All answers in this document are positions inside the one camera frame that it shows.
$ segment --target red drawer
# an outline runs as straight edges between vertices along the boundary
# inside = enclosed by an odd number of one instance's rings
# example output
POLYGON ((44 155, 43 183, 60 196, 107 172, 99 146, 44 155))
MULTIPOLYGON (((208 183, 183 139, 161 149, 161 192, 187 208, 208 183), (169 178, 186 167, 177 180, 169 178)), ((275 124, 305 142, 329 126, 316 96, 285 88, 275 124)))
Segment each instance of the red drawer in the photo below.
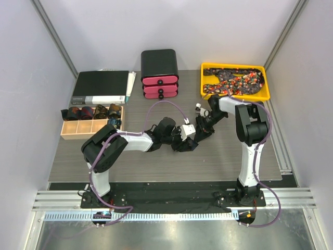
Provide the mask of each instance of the red drawer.
POLYGON ((144 86, 144 92, 146 94, 163 94, 166 92, 175 92, 177 91, 178 87, 177 84, 171 84, 171 85, 162 85, 162 86, 144 86))
POLYGON ((159 94, 159 93, 146 94, 146 93, 144 93, 144 96, 147 99, 156 99, 156 98, 163 99, 165 97, 175 97, 177 94, 178 94, 178 91, 175 91, 175 92, 166 92, 166 93, 163 93, 163 94, 159 94))
POLYGON ((177 76, 160 76, 160 77, 146 77, 142 79, 144 85, 163 85, 175 83, 178 81, 177 76))

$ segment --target yellow bin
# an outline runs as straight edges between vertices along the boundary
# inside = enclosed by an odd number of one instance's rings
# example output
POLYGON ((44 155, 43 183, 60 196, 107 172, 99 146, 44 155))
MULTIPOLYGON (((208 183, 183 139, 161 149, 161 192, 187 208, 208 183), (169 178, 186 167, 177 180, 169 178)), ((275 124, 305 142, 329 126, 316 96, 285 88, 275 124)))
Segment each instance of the yellow bin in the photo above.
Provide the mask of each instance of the yellow bin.
MULTIPOLYGON (((201 64, 201 85, 200 85, 200 93, 201 96, 204 97, 205 93, 203 92, 203 86, 205 84, 218 84, 219 79, 216 76, 204 76, 203 70, 207 68, 225 68, 225 69, 259 69, 263 73, 263 77, 265 80, 264 85, 262 86, 261 90, 254 94, 254 95, 233 95, 233 97, 238 99, 243 99, 246 101, 258 102, 258 101, 268 101, 271 98, 270 91, 268 89, 267 77, 264 67, 262 66, 252 66, 252 65, 237 65, 237 64, 211 64, 209 62, 204 62, 201 64)), ((207 100, 212 94, 207 95, 204 99, 207 100)))

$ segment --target black book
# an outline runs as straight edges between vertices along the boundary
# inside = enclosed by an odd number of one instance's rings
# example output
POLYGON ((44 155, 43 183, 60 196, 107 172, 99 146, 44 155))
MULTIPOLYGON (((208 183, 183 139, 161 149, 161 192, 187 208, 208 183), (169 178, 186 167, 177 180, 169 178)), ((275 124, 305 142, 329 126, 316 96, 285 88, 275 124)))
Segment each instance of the black book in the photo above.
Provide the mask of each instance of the black book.
POLYGON ((125 103, 128 71, 85 71, 76 80, 72 104, 125 103))

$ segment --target wooden organizer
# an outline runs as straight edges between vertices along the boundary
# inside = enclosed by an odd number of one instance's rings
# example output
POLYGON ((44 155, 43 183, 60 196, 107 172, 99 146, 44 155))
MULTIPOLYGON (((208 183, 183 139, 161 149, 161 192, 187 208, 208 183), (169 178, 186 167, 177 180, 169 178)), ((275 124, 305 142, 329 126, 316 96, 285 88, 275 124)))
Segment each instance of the wooden organizer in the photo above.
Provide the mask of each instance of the wooden organizer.
MULTIPOLYGON (((120 130, 124 130, 124 107, 121 106, 121 126, 120 130)), ((89 139, 98 130, 108 123, 109 119, 93 119, 64 121, 61 129, 61 137, 65 140, 89 139)))

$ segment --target wood grain surface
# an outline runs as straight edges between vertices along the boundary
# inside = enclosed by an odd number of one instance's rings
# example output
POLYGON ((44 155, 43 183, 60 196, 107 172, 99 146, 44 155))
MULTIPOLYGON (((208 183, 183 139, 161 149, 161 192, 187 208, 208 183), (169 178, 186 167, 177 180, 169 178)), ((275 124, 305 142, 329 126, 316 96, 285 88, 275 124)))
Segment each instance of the wood grain surface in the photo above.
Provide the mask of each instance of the wood grain surface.
MULTIPOLYGON (((167 98, 177 104, 195 123, 195 104, 201 101, 199 93, 200 71, 180 71, 179 95, 167 98)), ((124 104, 125 130, 139 132, 143 129, 146 113, 156 99, 143 97, 140 72, 138 72, 129 101, 124 104)), ((207 101, 202 101, 208 108, 207 101)), ((167 103, 158 104, 151 112, 146 129, 163 117, 173 118, 177 124, 184 120, 180 112, 167 103)), ((123 152, 110 170, 110 181, 234 181, 240 173, 241 143, 238 141, 233 115, 222 119, 214 126, 215 134, 199 143, 193 152, 173 152, 171 146, 151 153, 123 152)), ((60 138, 49 181, 88 181, 88 168, 83 160, 81 146, 85 140, 60 138)), ((281 180, 280 169, 271 140, 265 143, 261 164, 262 180, 281 180)))

